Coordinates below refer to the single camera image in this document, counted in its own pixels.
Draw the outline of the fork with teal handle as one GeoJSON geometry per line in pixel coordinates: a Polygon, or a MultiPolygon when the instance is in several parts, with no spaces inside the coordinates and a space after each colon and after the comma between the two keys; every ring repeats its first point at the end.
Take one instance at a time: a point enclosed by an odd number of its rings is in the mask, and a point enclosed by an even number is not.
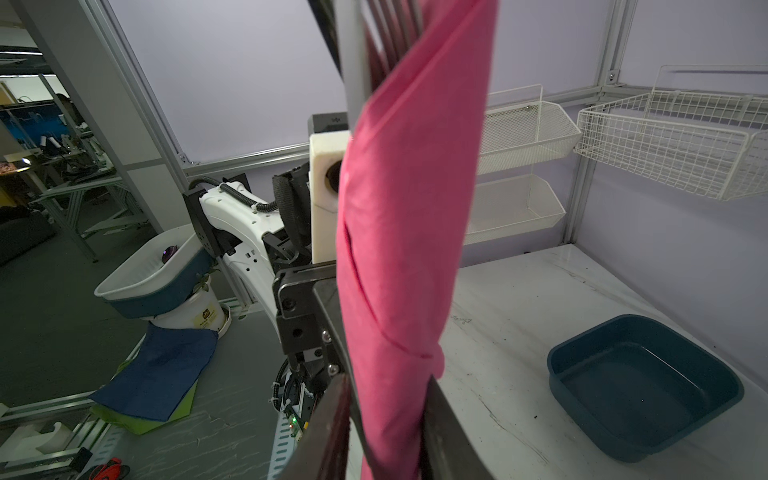
{"type": "Polygon", "coordinates": [[[422,36],[422,5],[416,0],[364,1],[363,20],[372,81],[378,86],[422,36]]]}

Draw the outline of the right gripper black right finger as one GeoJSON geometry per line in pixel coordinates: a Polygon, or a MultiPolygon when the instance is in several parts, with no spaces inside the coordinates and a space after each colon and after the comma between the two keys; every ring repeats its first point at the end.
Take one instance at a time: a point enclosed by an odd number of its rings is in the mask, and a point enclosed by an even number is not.
{"type": "Polygon", "coordinates": [[[493,479],[435,377],[429,380],[422,416],[420,470],[422,479],[493,479]]]}

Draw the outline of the knife with teal handle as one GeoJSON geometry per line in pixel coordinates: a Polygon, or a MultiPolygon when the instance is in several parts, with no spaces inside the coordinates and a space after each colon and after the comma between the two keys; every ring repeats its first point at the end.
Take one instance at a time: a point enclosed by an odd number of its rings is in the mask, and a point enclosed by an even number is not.
{"type": "Polygon", "coordinates": [[[333,2],[349,130],[354,133],[372,94],[366,22],[358,0],[333,2]]]}

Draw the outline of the pink paper napkin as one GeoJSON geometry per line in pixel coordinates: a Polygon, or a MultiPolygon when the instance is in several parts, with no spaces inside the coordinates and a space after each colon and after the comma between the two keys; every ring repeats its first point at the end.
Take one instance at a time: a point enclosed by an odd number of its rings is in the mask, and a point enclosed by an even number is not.
{"type": "Polygon", "coordinates": [[[416,479],[476,182],[494,1],[426,1],[424,31],[366,103],[340,177],[337,286],[368,454],[416,479]]]}

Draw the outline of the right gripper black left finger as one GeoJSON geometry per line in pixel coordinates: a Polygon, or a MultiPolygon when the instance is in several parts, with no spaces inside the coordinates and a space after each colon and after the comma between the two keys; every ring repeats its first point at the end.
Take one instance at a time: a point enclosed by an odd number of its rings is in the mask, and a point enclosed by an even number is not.
{"type": "Polygon", "coordinates": [[[279,480],[344,480],[350,436],[349,376],[333,378],[279,480]]]}

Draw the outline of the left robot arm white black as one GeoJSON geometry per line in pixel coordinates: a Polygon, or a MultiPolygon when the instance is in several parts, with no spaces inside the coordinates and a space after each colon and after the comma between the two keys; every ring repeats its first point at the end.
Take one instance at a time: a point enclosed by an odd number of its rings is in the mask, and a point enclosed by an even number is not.
{"type": "Polygon", "coordinates": [[[203,247],[269,315],[291,381],[319,399],[348,369],[336,265],[311,256],[309,165],[274,176],[272,186],[266,201],[244,178],[198,177],[183,198],[203,247]]]}

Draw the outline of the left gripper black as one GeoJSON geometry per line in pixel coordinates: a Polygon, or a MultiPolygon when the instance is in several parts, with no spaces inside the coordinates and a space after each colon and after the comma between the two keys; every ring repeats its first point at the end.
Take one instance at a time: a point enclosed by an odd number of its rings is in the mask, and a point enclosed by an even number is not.
{"type": "Polygon", "coordinates": [[[290,371],[314,393],[339,374],[353,375],[334,261],[285,269],[273,290],[276,324],[290,371]]]}

